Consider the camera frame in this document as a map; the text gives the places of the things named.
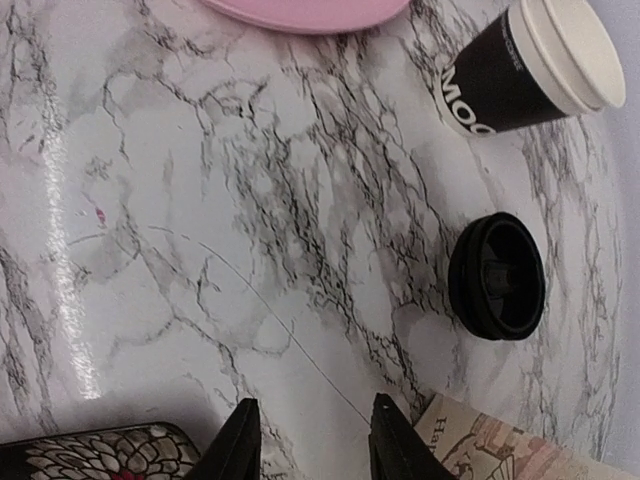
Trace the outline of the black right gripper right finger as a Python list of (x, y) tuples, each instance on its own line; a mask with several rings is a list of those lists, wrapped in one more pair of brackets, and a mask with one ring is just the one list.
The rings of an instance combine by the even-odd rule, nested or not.
[(373, 480), (453, 480), (388, 394), (375, 396), (368, 441)]

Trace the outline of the black paper coffee cup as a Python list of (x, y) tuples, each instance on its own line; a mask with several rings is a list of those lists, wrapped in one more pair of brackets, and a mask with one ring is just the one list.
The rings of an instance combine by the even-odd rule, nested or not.
[(441, 69), (442, 120), (486, 137), (626, 101), (616, 48), (586, 1), (516, 1)]

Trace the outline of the black plastic cup lid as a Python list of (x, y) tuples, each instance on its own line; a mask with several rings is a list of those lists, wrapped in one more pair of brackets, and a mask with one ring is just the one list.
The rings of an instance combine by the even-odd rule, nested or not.
[(451, 306), (473, 335), (520, 341), (538, 327), (546, 281), (536, 242), (515, 216), (498, 212), (471, 222), (448, 267)]

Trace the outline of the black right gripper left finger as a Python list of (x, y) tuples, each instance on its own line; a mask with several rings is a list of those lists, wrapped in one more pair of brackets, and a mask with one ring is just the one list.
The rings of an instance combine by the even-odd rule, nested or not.
[(260, 409), (243, 399), (198, 462), (199, 479), (259, 479), (261, 476)]

